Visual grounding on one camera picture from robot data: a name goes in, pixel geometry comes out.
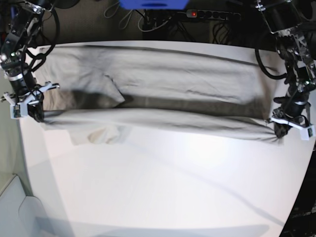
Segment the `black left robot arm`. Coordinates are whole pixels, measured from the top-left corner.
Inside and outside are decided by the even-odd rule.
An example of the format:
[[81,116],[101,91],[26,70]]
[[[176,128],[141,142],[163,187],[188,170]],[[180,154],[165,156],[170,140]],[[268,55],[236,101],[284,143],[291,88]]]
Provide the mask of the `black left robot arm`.
[[283,79],[289,86],[285,96],[274,98],[280,107],[273,110],[267,122],[273,123],[277,138],[283,138],[290,129],[296,128],[302,140],[310,140],[316,135],[308,102],[310,92],[316,88],[316,63],[304,33],[307,24],[290,0],[259,0],[256,8],[276,39],[276,52],[284,60],[286,73],[270,74],[256,48],[258,65],[266,76],[274,80]]

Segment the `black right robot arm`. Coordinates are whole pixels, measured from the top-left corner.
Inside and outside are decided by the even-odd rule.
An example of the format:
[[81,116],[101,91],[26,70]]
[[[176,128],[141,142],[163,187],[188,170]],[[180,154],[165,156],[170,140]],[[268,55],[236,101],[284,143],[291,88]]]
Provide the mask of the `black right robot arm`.
[[[13,19],[1,47],[0,66],[13,92],[4,93],[0,100],[10,104],[12,119],[30,116],[37,122],[43,122],[44,93],[60,86],[50,81],[40,85],[33,76],[33,73],[45,63],[60,35],[60,22],[54,9],[55,4],[54,0],[26,0]],[[47,52],[33,55],[28,48],[41,33],[42,18],[47,11],[54,17],[55,36]]]

